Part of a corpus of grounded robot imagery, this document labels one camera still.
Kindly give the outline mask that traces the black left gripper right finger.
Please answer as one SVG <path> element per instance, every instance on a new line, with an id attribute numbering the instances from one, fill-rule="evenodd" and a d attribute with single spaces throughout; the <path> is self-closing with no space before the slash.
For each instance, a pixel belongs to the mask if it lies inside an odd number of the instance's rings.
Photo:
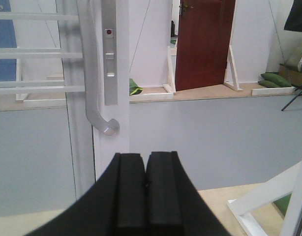
<path id="1" fill-rule="evenodd" d="M 152 152 L 146 178 L 150 236 L 229 235 L 191 182 L 177 152 Z"/>

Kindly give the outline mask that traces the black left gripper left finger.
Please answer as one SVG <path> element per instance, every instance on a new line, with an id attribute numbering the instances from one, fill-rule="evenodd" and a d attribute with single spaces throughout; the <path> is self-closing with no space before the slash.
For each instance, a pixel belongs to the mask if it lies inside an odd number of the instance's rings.
<path id="1" fill-rule="evenodd" d="M 96 183 L 30 236 L 145 236 L 145 168 L 137 153 L 116 153 Z"/>

